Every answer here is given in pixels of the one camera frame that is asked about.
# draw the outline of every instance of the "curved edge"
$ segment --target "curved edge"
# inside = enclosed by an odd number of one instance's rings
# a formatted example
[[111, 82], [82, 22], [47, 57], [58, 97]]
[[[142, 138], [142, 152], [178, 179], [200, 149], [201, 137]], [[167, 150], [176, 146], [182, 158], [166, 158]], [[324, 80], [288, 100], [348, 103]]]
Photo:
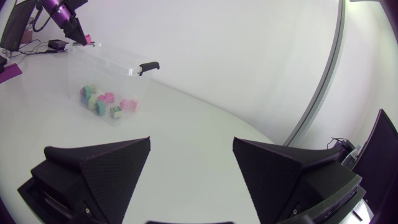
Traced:
[[335, 37], [333, 38], [333, 44], [331, 46], [328, 61], [326, 63], [323, 75], [319, 81], [318, 87], [315, 90], [314, 95], [307, 109], [304, 111], [300, 121], [294, 127], [290, 136], [286, 139], [284, 146], [291, 146], [301, 140], [309, 126], [312, 124], [313, 119], [317, 115], [330, 87], [331, 80], [334, 75], [338, 56], [340, 54], [341, 43], [343, 40], [343, 30], [345, 24], [345, 9], [346, 0], [339, 0], [338, 3], [338, 15], [336, 22]]

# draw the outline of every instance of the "white wall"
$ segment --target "white wall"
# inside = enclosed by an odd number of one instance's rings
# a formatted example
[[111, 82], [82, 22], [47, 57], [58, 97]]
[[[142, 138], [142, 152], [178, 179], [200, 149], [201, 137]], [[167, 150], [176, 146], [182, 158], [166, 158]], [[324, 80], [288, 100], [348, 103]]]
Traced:
[[363, 146], [380, 108], [398, 127], [398, 45], [378, 2], [347, 1], [336, 75], [298, 147], [324, 149], [330, 137]]
[[[94, 41], [158, 60], [155, 80], [282, 144], [323, 73], [337, 10], [334, 0], [95, 0], [76, 12]], [[62, 32], [50, 22], [35, 37]]]

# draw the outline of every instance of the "pink toy block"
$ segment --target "pink toy block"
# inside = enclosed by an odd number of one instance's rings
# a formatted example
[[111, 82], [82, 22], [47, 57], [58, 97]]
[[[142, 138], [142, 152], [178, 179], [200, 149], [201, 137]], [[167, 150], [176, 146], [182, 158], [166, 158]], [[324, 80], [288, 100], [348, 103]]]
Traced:
[[105, 96], [104, 95], [97, 96], [97, 100], [104, 101], [105, 100]]
[[130, 101], [123, 99], [122, 101], [120, 101], [120, 108], [122, 108], [122, 110], [128, 110], [130, 108]]
[[113, 103], [114, 102], [114, 95], [113, 93], [105, 93], [105, 99], [103, 100], [104, 103]]
[[138, 106], [139, 106], [138, 101], [130, 100], [130, 109], [132, 109], [133, 111], [137, 111]]
[[91, 43], [91, 37], [90, 37], [90, 35], [89, 35], [89, 34], [85, 35], [85, 38], [86, 38], [87, 44], [90, 44], [90, 43]]

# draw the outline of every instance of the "white table surface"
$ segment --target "white table surface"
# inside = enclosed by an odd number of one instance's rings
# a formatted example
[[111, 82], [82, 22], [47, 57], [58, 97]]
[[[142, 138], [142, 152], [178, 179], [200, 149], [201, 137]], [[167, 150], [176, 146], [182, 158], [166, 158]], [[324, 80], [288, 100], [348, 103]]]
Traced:
[[45, 159], [45, 146], [148, 136], [151, 151], [124, 223], [259, 223], [232, 143], [234, 136], [270, 140], [237, 117], [153, 81], [140, 110], [110, 126], [69, 99], [66, 56], [26, 57], [23, 74], [0, 84], [0, 196], [16, 223], [39, 223], [17, 189]]

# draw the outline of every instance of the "black monitor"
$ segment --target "black monitor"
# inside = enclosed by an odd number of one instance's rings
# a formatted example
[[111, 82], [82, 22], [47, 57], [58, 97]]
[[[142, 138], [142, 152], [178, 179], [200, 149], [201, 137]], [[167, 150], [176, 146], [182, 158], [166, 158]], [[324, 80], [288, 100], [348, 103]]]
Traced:
[[398, 133], [383, 109], [353, 171], [363, 178], [364, 199], [374, 213], [372, 223], [392, 223], [398, 205]]
[[9, 51], [18, 51], [21, 44], [22, 36], [30, 15], [36, 5], [37, 0], [25, 0], [11, 11], [11, 15], [7, 21], [6, 27], [0, 41], [0, 47]]
[[6, 3], [6, 0], [0, 0], [0, 11], [1, 11], [1, 9], [2, 9], [4, 3]]
[[122, 223], [149, 151], [149, 138], [46, 147], [18, 192], [44, 223]]
[[358, 190], [361, 177], [337, 161], [339, 148], [306, 150], [235, 138], [233, 152], [262, 224], [323, 223], [332, 217], [340, 222], [364, 194]]

